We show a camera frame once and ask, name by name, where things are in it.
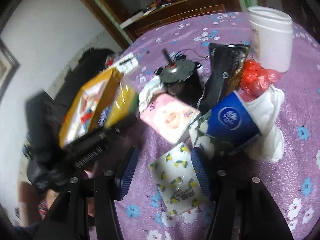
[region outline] black wire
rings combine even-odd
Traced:
[[[177,58],[178,53],[180,53],[180,52],[182,52],[182,51],[184,51],[184,50],[191,50],[194,54],[196,54],[198,57],[200,57],[199,60],[206,60],[206,59],[209,59],[209,57],[210,57],[210,55],[208,55],[208,56],[201,56],[201,55],[199,55],[198,53],[196,53],[196,51],[195,51],[194,49],[182,49],[182,50],[178,51],[178,52],[174,55],[173,61]]]

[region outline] metal screw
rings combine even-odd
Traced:
[[[252,181],[254,183],[259,183],[260,182],[260,179],[258,177],[252,177]]]
[[[218,171],[218,175],[219,175],[219,176],[226,176],[226,175],[227,175],[227,172],[224,171],[224,170],[219,170],[219,171]]]
[[[113,174],[113,171],[105,171],[103,173],[103,175],[106,176],[106,177],[110,177],[110,176],[112,176],[112,174]]]
[[[73,178],[70,179],[70,182],[71,182],[72,184],[75,184],[75,183],[78,182],[78,178],[77,178],[77,177],[73,177]]]

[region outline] white plastic jar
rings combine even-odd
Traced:
[[[252,28],[253,59],[265,69],[289,69],[292,53],[292,18],[276,9],[248,8]]]

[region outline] white wall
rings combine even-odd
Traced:
[[[21,64],[0,104],[0,202],[11,221],[27,132],[24,100],[40,89],[48,90],[74,54],[102,30],[79,0],[23,0],[1,34]],[[120,50],[111,36],[109,45]]]

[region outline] pink tissue package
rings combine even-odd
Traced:
[[[168,142],[177,144],[188,138],[189,125],[199,116],[199,110],[164,93],[151,101],[140,119]]]

